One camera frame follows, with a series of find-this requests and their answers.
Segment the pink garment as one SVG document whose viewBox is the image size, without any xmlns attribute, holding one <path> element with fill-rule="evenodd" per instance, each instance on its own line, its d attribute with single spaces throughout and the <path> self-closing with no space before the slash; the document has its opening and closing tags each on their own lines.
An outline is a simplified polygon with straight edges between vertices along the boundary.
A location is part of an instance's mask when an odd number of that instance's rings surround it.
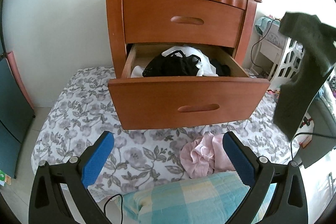
<svg viewBox="0 0 336 224">
<path fill-rule="evenodd" d="M 185 144 L 179 154 L 181 165 L 190 178 L 201 178 L 235 167 L 223 148 L 224 134 L 205 132 L 203 136 Z"/>
</svg>

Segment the grey garment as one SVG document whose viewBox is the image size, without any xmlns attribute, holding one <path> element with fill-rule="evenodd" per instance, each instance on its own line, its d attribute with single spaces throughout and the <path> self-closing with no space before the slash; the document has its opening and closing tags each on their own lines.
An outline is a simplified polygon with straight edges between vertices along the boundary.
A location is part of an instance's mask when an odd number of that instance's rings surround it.
<svg viewBox="0 0 336 224">
<path fill-rule="evenodd" d="M 316 15 L 286 12 L 279 32 L 302 44 L 305 53 L 298 73 L 281 85 L 273 123 L 291 141 L 312 100 L 335 66 L 335 28 Z"/>
</svg>

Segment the black lace garment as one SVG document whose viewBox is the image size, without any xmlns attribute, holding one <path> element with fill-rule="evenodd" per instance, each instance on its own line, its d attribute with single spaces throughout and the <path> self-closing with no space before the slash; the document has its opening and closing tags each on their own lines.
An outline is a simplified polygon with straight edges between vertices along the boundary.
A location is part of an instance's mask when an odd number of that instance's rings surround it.
<svg viewBox="0 0 336 224">
<path fill-rule="evenodd" d="M 201 58 L 196 55 L 186 56 L 181 50 L 174 51 L 167 56 L 156 56 L 144 69 L 143 77 L 175 77 L 196 76 L 199 68 L 197 64 Z"/>
</svg>

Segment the wooden drawer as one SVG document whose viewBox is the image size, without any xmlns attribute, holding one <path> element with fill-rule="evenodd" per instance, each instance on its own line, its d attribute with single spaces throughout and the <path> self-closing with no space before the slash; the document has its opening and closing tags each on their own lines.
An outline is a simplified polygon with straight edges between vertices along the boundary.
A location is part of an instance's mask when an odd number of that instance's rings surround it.
<svg viewBox="0 0 336 224">
<path fill-rule="evenodd" d="M 207 0 L 123 0 L 127 43 L 235 47 L 244 11 Z"/>
<path fill-rule="evenodd" d="M 228 77 L 131 77 L 171 44 L 135 44 L 118 78 L 108 82 L 117 116 L 125 130 L 195 127 L 248 119 L 270 83 L 252 78 L 226 47 L 196 44 L 209 59 L 230 68 Z"/>
</svg>

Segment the teal yellow plaid blanket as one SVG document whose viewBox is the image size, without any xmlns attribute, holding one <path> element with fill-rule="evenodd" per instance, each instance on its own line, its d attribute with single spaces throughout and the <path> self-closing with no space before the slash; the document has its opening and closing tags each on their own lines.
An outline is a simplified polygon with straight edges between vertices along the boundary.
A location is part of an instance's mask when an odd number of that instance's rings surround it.
<svg viewBox="0 0 336 224">
<path fill-rule="evenodd" d="M 236 172 L 182 180 L 115 199 L 138 223 L 226 223 L 249 191 Z"/>
</svg>

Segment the dark blue cabinet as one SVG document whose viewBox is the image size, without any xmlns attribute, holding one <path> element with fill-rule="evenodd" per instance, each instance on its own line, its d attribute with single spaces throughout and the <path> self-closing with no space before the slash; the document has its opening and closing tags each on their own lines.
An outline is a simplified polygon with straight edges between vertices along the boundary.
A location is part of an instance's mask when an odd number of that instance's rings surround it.
<svg viewBox="0 0 336 224">
<path fill-rule="evenodd" d="M 5 58 L 1 60 L 0 75 L 1 171 L 14 178 L 21 146 L 35 113 Z"/>
</svg>

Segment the floral bed sheet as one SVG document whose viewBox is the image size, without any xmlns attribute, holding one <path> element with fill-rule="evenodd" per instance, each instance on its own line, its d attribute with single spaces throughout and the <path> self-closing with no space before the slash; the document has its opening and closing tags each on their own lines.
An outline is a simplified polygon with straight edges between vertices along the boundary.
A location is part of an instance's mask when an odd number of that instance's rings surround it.
<svg viewBox="0 0 336 224">
<path fill-rule="evenodd" d="M 104 131 L 114 136 L 114 147 L 96 182 L 89 187 L 95 200 L 126 194 L 186 179 L 179 153 L 189 141 L 206 132 L 232 131 L 258 156 L 287 163 L 299 149 L 273 124 L 276 102 L 266 93 L 247 120 L 198 127 L 160 130 L 123 129 L 110 94 L 112 67 L 80 69 L 70 79 L 52 107 L 31 155 L 36 170 L 40 161 L 67 162 L 80 156 Z"/>
</svg>

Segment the teal hanging garment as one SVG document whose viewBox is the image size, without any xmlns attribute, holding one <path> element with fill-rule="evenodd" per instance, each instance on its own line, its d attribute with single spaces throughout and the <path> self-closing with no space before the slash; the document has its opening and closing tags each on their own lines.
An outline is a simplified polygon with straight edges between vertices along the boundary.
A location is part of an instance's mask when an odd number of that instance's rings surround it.
<svg viewBox="0 0 336 224">
<path fill-rule="evenodd" d="M 327 91 L 326 91 L 325 87 L 323 86 L 319 89 L 319 91 L 315 95 L 314 99 L 315 100 L 320 100 L 322 97 L 326 98 L 326 96 L 327 96 Z"/>
</svg>

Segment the white dollhouse shelf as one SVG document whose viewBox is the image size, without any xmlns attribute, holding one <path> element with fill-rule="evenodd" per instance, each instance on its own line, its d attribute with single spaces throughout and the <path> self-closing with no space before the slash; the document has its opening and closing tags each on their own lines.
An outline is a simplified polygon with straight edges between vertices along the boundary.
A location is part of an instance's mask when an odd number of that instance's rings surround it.
<svg viewBox="0 0 336 224">
<path fill-rule="evenodd" d="M 299 71 L 305 54 L 303 45 L 279 32 L 280 20 L 262 16 L 255 22 L 260 36 L 251 51 L 251 71 L 261 69 L 260 76 L 267 77 L 270 88 L 275 89 L 290 81 Z"/>
</svg>

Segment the black bundle in drawer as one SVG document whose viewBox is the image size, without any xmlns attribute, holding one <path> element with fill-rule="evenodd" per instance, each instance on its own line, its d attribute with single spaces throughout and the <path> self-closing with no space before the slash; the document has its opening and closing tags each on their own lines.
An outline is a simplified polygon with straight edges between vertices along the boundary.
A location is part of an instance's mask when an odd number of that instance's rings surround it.
<svg viewBox="0 0 336 224">
<path fill-rule="evenodd" d="M 226 64 L 221 64 L 217 59 L 211 59 L 210 64 L 216 69 L 216 74 L 220 77 L 230 77 L 231 69 Z"/>
</svg>

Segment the pink foam mat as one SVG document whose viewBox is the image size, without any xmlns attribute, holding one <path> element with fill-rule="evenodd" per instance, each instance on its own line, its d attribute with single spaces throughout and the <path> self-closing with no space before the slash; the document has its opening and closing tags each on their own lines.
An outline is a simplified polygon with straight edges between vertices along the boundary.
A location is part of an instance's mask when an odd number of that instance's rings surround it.
<svg viewBox="0 0 336 224">
<path fill-rule="evenodd" d="M 17 62 L 15 60 L 15 56 L 13 51 L 7 52 L 7 60 L 8 60 L 8 64 L 9 67 L 11 69 L 11 73 L 14 76 L 14 79 L 16 80 L 18 87 L 20 89 L 20 91 L 22 92 L 23 96 L 25 97 L 26 101 L 29 103 L 29 105 L 31 106 L 32 109 L 34 109 L 34 105 L 33 102 L 25 88 L 25 85 L 21 79 L 21 75 L 19 73 L 18 70 L 18 66 L 17 66 Z"/>
</svg>

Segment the white garment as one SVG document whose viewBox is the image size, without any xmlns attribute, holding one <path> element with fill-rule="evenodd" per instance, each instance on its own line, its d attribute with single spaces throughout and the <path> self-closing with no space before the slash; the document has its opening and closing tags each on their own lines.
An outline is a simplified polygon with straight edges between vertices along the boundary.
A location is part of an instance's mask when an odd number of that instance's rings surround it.
<svg viewBox="0 0 336 224">
<path fill-rule="evenodd" d="M 135 66 L 131 78 L 214 76 L 216 68 L 200 50 L 190 46 L 173 46 L 160 53 L 143 68 Z"/>
</svg>

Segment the wooden nightstand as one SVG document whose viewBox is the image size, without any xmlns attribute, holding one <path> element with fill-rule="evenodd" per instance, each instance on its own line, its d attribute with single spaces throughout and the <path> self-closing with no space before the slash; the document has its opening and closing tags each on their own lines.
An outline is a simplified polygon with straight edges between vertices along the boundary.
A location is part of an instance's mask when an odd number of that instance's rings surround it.
<svg viewBox="0 0 336 224">
<path fill-rule="evenodd" d="M 121 77 L 128 44 L 191 43 L 230 48 L 241 64 L 261 0 L 106 0 L 110 49 Z"/>
</svg>

